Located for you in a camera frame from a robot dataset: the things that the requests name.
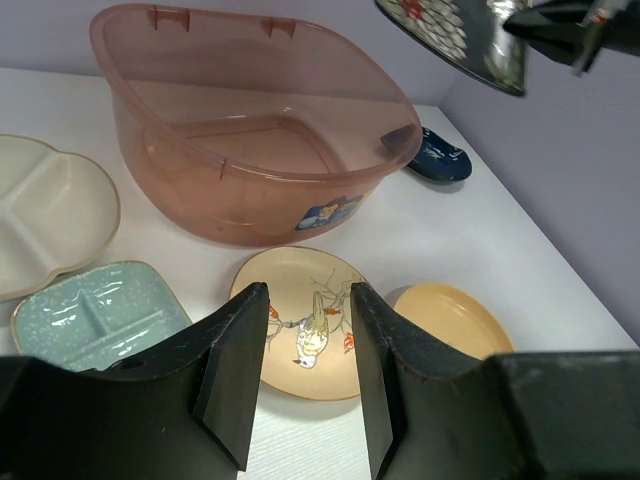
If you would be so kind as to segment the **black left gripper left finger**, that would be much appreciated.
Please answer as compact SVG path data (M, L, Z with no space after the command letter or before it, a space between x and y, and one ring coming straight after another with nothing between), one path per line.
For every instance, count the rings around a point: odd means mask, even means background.
M234 479L247 467L269 291L109 368L1 360L5 479Z

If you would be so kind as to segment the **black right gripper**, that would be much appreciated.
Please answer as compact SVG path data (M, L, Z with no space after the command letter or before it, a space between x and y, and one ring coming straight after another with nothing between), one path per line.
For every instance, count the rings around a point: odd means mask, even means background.
M543 1L509 16L503 29L576 76L602 50L639 56L638 1Z

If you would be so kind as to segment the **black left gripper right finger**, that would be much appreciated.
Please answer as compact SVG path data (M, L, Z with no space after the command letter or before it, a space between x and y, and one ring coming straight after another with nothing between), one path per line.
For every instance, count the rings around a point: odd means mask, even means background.
M375 479L635 479L639 354L478 360L396 313L368 284L351 317Z

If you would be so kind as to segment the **black floral square plate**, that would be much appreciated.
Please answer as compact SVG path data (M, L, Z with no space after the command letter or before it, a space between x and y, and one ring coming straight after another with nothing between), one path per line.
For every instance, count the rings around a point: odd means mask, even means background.
M503 29L530 1L376 0L394 25L470 77L511 96L526 93L526 42Z

